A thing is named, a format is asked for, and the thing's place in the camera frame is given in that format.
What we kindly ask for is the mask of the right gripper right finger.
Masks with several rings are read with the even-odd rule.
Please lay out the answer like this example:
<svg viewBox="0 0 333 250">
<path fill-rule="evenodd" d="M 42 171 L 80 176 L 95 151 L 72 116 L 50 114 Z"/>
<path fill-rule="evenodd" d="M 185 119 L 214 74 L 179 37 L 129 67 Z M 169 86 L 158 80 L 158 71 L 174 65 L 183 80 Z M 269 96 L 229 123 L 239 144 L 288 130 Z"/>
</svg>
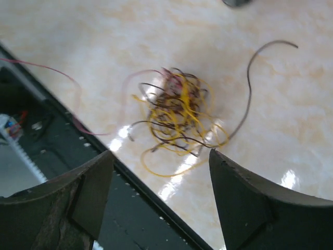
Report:
<svg viewBox="0 0 333 250">
<path fill-rule="evenodd" d="M 332 249 L 332 201 L 276 184 L 211 150 L 227 249 Z"/>
</svg>

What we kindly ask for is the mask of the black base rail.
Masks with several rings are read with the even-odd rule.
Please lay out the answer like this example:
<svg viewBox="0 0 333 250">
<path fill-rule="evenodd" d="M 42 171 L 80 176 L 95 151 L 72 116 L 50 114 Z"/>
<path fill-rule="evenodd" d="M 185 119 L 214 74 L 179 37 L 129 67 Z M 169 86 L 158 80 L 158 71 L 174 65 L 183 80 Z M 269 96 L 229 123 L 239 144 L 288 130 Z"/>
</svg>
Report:
<svg viewBox="0 0 333 250">
<path fill-rule="evenodd" d="M 96 137 L 31 75 L 1 49 L 1 186 L 13 194 L 69 172 L 104 151 Z M 113 154 L 113 173 L 100 234 L 92 249 L 209 249 Z"/>
</svg>

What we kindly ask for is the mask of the black drink can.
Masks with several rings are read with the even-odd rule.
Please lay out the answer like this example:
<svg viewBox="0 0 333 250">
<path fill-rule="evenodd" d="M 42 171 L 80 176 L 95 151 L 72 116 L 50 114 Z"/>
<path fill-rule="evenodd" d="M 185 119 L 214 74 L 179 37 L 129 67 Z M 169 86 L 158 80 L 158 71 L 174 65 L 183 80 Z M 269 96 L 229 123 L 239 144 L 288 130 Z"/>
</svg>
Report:
<svg viewBox="0 0 333 250">
<path fill-rule="evenodd" d="M 252 0 L 222 0 L 222 2 L 230 8 L 240 8 L 251 3 Z"/>
</svg>

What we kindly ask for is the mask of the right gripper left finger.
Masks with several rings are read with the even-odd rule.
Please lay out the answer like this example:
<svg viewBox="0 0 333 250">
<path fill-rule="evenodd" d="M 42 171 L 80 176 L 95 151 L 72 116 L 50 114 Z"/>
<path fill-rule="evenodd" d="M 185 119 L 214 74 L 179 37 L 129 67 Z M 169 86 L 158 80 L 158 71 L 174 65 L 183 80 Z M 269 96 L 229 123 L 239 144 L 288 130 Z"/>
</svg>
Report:
<svg viewBox="0 0 333 250">
<path fill-rule="evenodd" d="M 1 197 L 1 249 L 92 249 L 113 173 L 104 151 L 43 184 Z"/>
</svg>

